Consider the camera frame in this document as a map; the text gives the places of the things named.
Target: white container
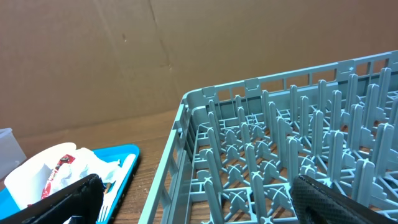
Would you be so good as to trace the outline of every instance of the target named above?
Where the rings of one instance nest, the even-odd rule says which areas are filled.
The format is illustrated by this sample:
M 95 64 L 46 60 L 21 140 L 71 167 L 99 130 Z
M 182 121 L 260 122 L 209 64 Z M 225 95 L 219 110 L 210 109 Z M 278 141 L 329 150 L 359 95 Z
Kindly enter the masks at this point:
M 25 209 L 40 200 L 52 169 L 62 156 L 74 150 L 76 144 L 71 142 L 50 147 L 28 159 L 6 177 L 4 184 L 19 209 Z
M 0 129 L 0 179 L 19 166 L 26 156 L 11 128 Z

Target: cardboard box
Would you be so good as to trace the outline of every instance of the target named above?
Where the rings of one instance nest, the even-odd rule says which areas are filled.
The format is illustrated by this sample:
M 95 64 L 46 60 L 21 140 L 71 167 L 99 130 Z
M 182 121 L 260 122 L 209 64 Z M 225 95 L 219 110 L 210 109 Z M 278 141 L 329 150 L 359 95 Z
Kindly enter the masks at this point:
M 192 89 L 396 50 L 397 6 L 4 0 L 0 126 L 29 136 L 154 114 Z

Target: dishwasher rack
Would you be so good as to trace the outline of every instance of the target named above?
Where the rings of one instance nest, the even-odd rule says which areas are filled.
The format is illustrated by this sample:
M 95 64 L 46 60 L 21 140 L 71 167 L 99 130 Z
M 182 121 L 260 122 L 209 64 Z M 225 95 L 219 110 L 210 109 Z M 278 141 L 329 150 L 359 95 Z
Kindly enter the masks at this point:
M 262 88 L 274 82 L 282 89 Z M 139 223 L 189 223 L 200 202 L 204 223 L 297 223 L 299 174 L 396 221 L 397 110 L 398 51 L 190 91 Z

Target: plastic container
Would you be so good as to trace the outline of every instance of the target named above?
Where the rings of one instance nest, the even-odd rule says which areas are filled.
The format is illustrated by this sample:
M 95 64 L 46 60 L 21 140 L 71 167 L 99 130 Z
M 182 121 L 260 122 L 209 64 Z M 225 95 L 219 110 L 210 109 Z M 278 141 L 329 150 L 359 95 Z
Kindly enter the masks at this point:
M 0 129 L 0 179 L 19 166 L 26 156 L 11 128 Z
M 398 51 L 190 91 L 139 223 L 297 223 L 299 174 L 397 220 L 397 109 Z

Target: plastic fork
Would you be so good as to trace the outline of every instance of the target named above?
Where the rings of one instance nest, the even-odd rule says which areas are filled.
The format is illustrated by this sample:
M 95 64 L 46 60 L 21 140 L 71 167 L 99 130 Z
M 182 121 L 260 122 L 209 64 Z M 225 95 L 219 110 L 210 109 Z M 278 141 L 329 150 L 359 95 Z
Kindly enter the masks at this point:
M 102 203 L 101 210 L 99 211 L 97 222 L 104 222 L 109 215 L 109 211 L 111 210 L 112 204 L 118 194 L 119 188 L 123 183 L 124 178 L 127 176 L 130 167 L 132 166 L 132 162 L 134 162 L 135 155 L 130 154 L 126 157 L 123 162 L 122 168 L 119 171 L 118 178 L 116 179 L 112 190 L 104 195 L 104 200 Z

